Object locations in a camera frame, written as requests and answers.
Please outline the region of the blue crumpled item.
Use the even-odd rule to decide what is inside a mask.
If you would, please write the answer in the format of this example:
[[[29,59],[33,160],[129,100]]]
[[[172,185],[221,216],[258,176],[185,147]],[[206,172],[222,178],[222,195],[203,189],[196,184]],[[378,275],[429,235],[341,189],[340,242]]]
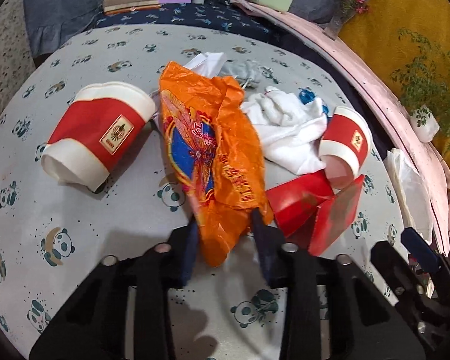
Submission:
[[[317,96],[309,88],[302,88],[298,94],[298,98],[300,99],[302,104],[306,105],[310,102],[313,102],[317,98]],[[322,111],[326,116],[329,116],[329,109],[325,102],[322,102]]]

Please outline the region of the white crumpled cloth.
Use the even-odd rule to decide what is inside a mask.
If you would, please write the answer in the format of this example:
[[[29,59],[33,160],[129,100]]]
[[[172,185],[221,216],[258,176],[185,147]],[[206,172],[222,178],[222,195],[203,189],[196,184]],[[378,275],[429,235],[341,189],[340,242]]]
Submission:
[[[251,94],[241,104],[260,141],[263,156],[301,176],[325,169],[318,155],[318,140],[328,127],[323,100],[303,103],[293,93],[273,86]]]

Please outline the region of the red paper cup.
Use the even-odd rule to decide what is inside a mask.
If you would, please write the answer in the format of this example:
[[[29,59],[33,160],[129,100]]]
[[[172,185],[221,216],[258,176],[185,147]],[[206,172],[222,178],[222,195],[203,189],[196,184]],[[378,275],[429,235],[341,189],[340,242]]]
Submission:
[[[157,111],[142,89],[121,81],[80,89],[43,150],[43,170],[56,181],[95,192]]]
[[[319,159],[333,189],[344,189],[360,175],[372,143],[365,119],[354,109],[337,106],[319,142]]]

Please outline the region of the left red paper cup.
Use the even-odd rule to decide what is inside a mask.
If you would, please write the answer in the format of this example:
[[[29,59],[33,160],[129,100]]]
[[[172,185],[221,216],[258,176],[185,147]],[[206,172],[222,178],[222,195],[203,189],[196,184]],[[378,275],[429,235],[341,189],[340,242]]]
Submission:
[[[43,150],[43,170],[56,181],[95,192],[157,111],[142,89],[121,81],[80,89]]]

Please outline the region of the glass vase pink flowers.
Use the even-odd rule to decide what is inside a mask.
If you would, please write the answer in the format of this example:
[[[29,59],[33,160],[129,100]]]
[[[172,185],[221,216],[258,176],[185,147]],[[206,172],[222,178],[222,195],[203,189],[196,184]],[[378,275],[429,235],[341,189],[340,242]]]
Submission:
[[[334,12],[324,34],[335,41],[343,25],[356,14],[366,13],[369,9],[367,0],[334,0]]]

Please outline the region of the grey drawstring pouch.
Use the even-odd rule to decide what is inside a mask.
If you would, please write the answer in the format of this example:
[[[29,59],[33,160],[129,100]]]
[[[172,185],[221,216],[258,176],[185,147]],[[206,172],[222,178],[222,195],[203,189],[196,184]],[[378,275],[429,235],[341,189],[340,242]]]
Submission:
[[[226,61],[221,68],[221,77],[234,78],[241,88],[257,88],[261,82],[261,68],[259,62],[247,59],[246,61]]]

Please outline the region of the white plastic trash bag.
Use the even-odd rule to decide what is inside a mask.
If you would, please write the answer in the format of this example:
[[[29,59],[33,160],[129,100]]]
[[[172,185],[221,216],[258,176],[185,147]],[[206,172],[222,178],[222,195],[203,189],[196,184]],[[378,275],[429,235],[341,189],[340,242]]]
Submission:
[[[397,195],[403,224],[414,228],[438,250],[450,253],[448,186],[450,169],[431,144],[418,165],[403,150],[389,150],[383,160]]]

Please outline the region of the pink cloth shelf cover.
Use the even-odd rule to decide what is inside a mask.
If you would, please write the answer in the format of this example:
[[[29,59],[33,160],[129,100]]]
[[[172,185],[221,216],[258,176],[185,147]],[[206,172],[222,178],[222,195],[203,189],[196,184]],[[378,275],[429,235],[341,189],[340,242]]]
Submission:
[[[420,174],[432,212],[436,246],[450,253],[448,165],[431,143],[421,142],[405,108],[387,85],[340,39],[332,40],[317,24],[246,0],[232,0],[251,16],[263,17],[299,38],[328,61],[355,88],[379,120],[393,144],[403,150]]]

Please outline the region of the yellow backdrop cloth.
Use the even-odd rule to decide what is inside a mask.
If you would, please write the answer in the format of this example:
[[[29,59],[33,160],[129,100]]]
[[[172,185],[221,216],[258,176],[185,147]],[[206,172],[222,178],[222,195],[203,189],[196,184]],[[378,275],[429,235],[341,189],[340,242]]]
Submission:
[[[369,11],[353,17],[340,39],[396,95],[401,84],[392,74],[419,55],[418,44],[401,30],[419,33],[444,52],[450,51],[448,0],[368,0]]]

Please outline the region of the navy floral cloth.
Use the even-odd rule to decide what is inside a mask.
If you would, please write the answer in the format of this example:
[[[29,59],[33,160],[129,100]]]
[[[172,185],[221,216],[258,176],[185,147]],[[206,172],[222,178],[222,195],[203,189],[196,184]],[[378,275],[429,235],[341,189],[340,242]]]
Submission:
[[[159,8],[125,11],[112,15],[99,14],[93,29],[124,24],[173,24],[234,33],[266,43],[279,41],[283,31],[268,20],[250,16],[227,2],[167,3]]]

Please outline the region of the green plant white pot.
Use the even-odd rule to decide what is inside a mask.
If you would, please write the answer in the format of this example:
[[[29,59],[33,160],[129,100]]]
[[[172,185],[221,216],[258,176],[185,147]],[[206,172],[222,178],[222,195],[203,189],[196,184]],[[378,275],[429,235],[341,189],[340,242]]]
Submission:
[[[418,116],[420,127],[434,117],[450,151],[450,49],[408,28],[400,28],[397,37],[417,48],[409,62],[391,73],[400,86],[398,100],[411,116]]]

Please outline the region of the orange snack wrapper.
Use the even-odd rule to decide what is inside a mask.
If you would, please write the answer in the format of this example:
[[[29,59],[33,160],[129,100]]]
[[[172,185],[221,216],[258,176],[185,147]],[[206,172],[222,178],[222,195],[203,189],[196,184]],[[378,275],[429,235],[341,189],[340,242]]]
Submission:
[[[207,78],[170,62],[159,79],[166,152],[193,210],[201,253],[221,265],[251,226],[257,209],[266,224],[265,163],[241,104],[245,92],[230,77]]]

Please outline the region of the red envelope packet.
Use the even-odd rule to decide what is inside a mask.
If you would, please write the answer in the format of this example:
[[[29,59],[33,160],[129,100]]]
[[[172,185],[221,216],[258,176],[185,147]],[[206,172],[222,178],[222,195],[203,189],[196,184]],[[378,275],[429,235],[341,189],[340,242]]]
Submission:
[[[334,193],[323,171],[266,191],[274,222],[289,242],[320,256],[354,221],[364,176]]]

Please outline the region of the white folded paper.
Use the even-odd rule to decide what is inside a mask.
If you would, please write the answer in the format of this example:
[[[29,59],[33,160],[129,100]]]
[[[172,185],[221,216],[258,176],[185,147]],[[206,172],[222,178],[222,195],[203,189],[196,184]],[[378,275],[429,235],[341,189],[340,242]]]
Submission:
[[[220,73],[226,60],[225,53],[205,52],[191,59],[184,67],[198,75],[213,78]]]

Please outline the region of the right red paper cup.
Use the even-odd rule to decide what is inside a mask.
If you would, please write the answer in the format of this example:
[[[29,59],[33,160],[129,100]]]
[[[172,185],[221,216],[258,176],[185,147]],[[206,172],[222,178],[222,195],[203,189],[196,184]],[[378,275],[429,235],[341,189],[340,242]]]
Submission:
[[[360,175],[372,143],[365,119],[354,109],[337,106],[319,142],[319,159],[333,189],[344,189]]]

